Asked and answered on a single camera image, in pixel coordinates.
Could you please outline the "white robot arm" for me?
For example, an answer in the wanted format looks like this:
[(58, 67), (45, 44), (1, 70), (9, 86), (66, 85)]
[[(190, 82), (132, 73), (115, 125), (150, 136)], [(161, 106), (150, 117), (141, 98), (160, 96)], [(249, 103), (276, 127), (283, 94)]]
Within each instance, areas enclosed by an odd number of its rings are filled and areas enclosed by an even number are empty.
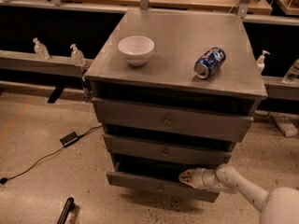
[(299, 224), (299, 191), (280, 187), (267, 191), (250, 182), (232, 165), (215, 169), (194, 168), (178, 176), (194, 189), (240, 193), (259, 213), (259, 224)]

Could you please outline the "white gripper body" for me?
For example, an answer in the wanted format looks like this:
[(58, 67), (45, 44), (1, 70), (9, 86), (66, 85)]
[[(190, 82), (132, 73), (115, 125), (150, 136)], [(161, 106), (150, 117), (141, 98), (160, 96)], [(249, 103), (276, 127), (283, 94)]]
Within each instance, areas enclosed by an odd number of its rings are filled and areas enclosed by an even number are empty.
[(205, 168), (196, 168), (192, 172), (192, 186), (195, 189), (207, 189), (207, 185), (204, 182)]

